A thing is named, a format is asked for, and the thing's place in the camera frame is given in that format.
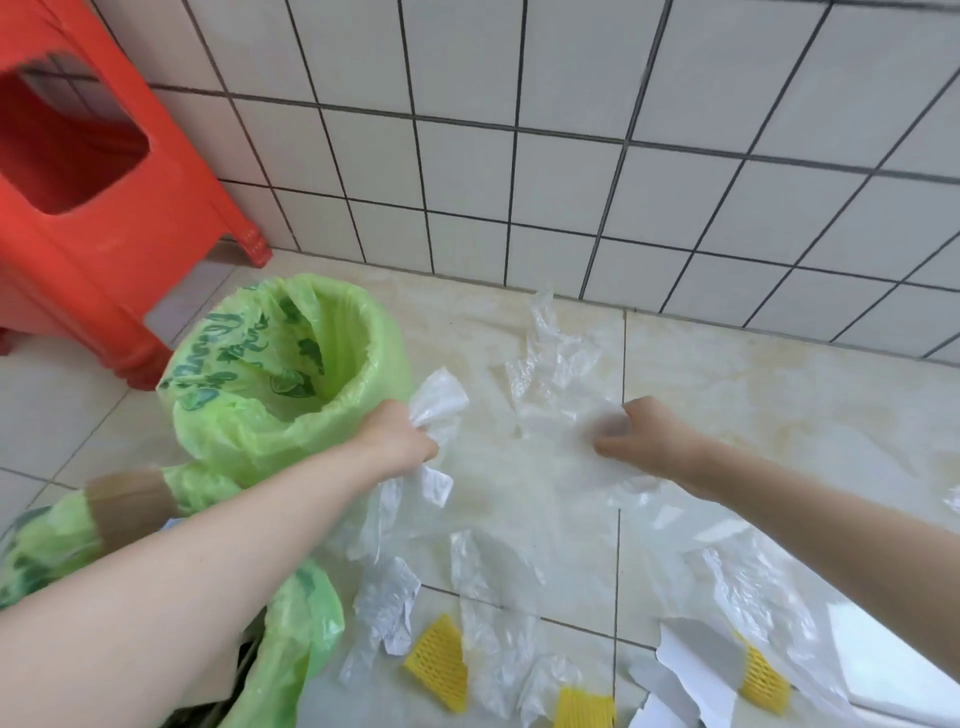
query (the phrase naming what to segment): floor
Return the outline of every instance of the floor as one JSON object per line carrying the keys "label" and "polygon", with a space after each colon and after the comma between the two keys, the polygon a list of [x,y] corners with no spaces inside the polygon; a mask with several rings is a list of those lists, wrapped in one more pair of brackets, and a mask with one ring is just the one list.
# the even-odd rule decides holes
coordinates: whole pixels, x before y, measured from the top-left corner
{"label": "floor", "polygon": [[[658,643],[662,608],[643,565],[636,512],[599,501],[569,507],[537,464],[510,447],[516,422],[502,364],[524,353],[529,296],[283,251],[255,270],[233,249],[219,249],[148,323],[176,344],[237,287],[302,272],[369,289],[403,330],[415,378],[446,366],[471,397],[444,463],[455,486],[443,520],[402,552],[427,587],[415,635],[441,612],[459,614],[444,534],[483,527],[537,555],[547,577],[540,647],[570,658],[589,689],[613,693],[617,724],[626,726],[646,693],[625,666]],[[601,344],[591,383],[605,396],[655,394],[728,442],[960,530],[960,515],[945,504],[960,483],[960,370],[618,308],[556,307],[564,331],[590,332]],[[128,389],[79,346],[22,337],[0,358],[0,533],[25,509],[55,502],[98,474],[186,460],[154,394]],[[348,607],[351,577],[335,566],[331,575]],[[503,725],[476,709],[451,719],[396,660],[381,658],[372,680],[375,691],[350,693],[322,675],[304,694],[300,726],[321,724],[334,706],[342,725]],[[869,720],[891,723],[875,714]],[[799,724],[749,704],[738,706],[734,720],[738,727]]]}

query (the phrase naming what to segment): brown tape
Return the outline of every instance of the brown tape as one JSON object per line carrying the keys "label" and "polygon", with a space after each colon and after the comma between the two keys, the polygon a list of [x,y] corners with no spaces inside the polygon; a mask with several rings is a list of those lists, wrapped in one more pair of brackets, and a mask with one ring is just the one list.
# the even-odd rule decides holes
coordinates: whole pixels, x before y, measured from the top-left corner
{"label": "brown tape", "polygon": [[107,553],[156,533],[180,516],[163,472],[157,469],[104,475],[91,480],[84,492]]}

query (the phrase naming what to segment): green plastic bag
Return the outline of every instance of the green plastic bag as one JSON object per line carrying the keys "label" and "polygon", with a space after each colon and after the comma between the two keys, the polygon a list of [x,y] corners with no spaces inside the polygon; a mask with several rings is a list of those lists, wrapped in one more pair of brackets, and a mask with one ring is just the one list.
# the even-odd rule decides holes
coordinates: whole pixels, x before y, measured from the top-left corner
{"label": "green plastic bag", "polygon": [[225,298],[157,391],[180,444],[250,486],[346,441],[381,400],[413,392],[399,328],[363,288],[303,274]]}
{"label": "green plastic bag", "polygon": [[[183,516],[240,492],[201,463],[164,469],[163,476]],[[24,514],[4,559],[0,609],[92,563],[102,551],[83,492]],[[337,593],[306,559],[267,605],[256,659],[220,728],[295,728],[303,685],[324,667],[343,631]]]}

